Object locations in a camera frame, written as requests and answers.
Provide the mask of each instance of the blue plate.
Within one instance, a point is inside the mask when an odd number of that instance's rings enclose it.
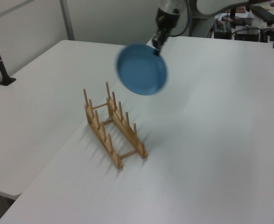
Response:
[[[166,83],[167,68],[155,49],[145,44],[124,48],[118,56],[117,72],[123,85],[140,95],[158,92]]]

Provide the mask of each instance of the white table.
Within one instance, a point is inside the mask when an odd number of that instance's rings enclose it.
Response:
[[[0,86],[0,195],[16,199],[83,121],[83,88],[97,103],[116,80],[123,46],[62,41]]]
[[[117,170],[84,120],[0,224],[274,223],[274,49],[178,37],[162,55],[159,94],[111,88],[148,159],[135,154]]]

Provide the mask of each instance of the wooden dowel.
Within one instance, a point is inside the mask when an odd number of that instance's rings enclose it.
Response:
[[[108,133],[108,140],[109,140],[109,145],[110,145],[110,147],[111,147],[111,154],[113,154],[113,144],[112,144],[112,139],[111,139],[111,134],[110,133]]]
[[[96,119],[96,123],[98,125],[98,130],[100,129],[100,123],[99,123],[99,118],[98,118],[98,111],[95,110],[95,119]]]
[[[120,159],[119,154],[117,154],[117,165],[118,165],[118,167],[120,166],[120,163],[121,163],[121,159]]]
[[[112,116],[113,116],[113,110],[111,110],[111,107],[109,105],[109,98],[108,97],[107,97],[107,105],[108,105],[109,117],[112,118]]]
[[[145,145],[142,143],[142,154],[145,155]]]
[[[121,102],[119,101],[119,111],[120,111],[120,120],[123,121],[123,113],[122,113],[122,106],[121,106]]]
[[[130,126],[130,125],[129,125],[128,112],[126,112],[126,121],[127,121],[128,126]]]
[[[135,142],[137,142],[138,137],[137,137],[137,126],[136,126],[136,123],[134,123],[134,125],[133,125],[133,132],[134,132],[134,140],[135,140]]]
[[[101,104],[101,105],[95,106],[93,109],[98,109],[98,108],[100,108],[100,107],[107,106],[107,105],[108,105],[107,103]]]
[[[111,96],[110,96],[110,89],[109,89],[109,84],[108,84],[108,82],[105,83],[105,86],[106,86],[106,88],[107,88],[108,98],[110,99]]]
[[[116,106],[116,98],[115,98],[115,93],[112,92],[112,96],[113,96],[113,102],[114,102],[114,111],[117,110],[117,106]]]
[[[86,89],[83,89],[83,92],[84,92],[86,106],[88,107],[88,98],[87,98],[87,94],[86,94]]]
[[[135,154],[136,152],[137,152],[136,150],[133,150],[133,151],[131,151],[129,153],[125,153],[125,154],[123,154],[123,155],[120,156],[120,159],[122,160],[123,158],[131,156],[131,155]]]
[[[107,124],[112,123],[112,122],[113,122],[112,119],[111,119],[111,120],[106,120],[106,121],[103,122],[103,124],[104,124],[104,125],[107,125]]]
[[[107,135],[106,135],[106,133],[105,133],[105,125],[104,125],[103,122],[101,122],[101,129],[103,130],[104,141],[106,141],[106,140],[107,140]]]
[[[89,99],[89,106],[90,106],[90,108],[91,108],[91,111],[92,111],[92,119],[94,118],[94,112],[93,112],[93,107],[92,107],[92,100],[91,99]]]
[[[87,117],[88,124],[91,124],[92,120],[90,119],[89,114],[87,112],[87,106],[85,105],[84,108],[85,108],[85,112],[86,112],[86,117]]]

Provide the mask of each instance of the electronic equipment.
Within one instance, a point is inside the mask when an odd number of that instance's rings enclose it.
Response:
[[[263,19],[268,25],[274,24],[274,15],[261,6],[250,6],[253,14]]]
[[[232,36],[232,32],[231,32],[230,22],[215,20],[215,22],[214,22],[214,38],[230,40],[231,36]]]
[[[234,39],[236,41],[259,41],[260,30],[257,27],[237,26],[235,28]]]

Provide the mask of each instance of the white wall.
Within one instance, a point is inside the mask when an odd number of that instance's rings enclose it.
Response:
[[[76,41],[147,43],[157,30],[157,0],[68,0],[67,6]],[[173,34],[184,29],[186,18],[185,10]]]
[[[0,54],[9,75],[61,40],[67,34],[59,0],[34,0],[0,17]]]

